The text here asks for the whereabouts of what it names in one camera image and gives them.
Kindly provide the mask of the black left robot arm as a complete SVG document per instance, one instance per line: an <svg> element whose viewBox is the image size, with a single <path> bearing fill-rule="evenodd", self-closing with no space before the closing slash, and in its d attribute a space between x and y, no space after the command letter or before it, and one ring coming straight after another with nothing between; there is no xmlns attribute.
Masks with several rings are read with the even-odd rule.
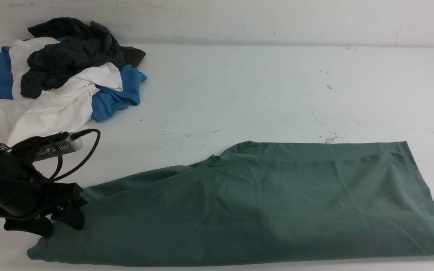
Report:
<svg viewBox="0 0 434 271"><path fill-rule="evenodd" d="M33 137L13 148L0 143L0 218L4 229L50 237L53 222L58 221L74 230L82 230L86 222L77 183L57 183L63 155L76 151L60 147L74 143L78 136L61 132L49 137ZM34 166L38 151L47 147L57 157L57 169L51 177L43 176Z"/></svg>

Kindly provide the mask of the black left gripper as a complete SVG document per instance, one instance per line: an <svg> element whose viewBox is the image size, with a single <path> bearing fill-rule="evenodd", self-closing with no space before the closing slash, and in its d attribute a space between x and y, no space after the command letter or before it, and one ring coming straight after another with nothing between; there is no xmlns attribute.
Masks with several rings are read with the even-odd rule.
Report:
<svg viewBox="0 0 434 271"><path fill-rule="evenodd" d="M79 207L82 190L76 183L19 183L2 189L0 218L6 218L4 230L48 238L53 232L53 223L46 217L36 218L48 214L52 221L82 230L86 222Z"/></svg>

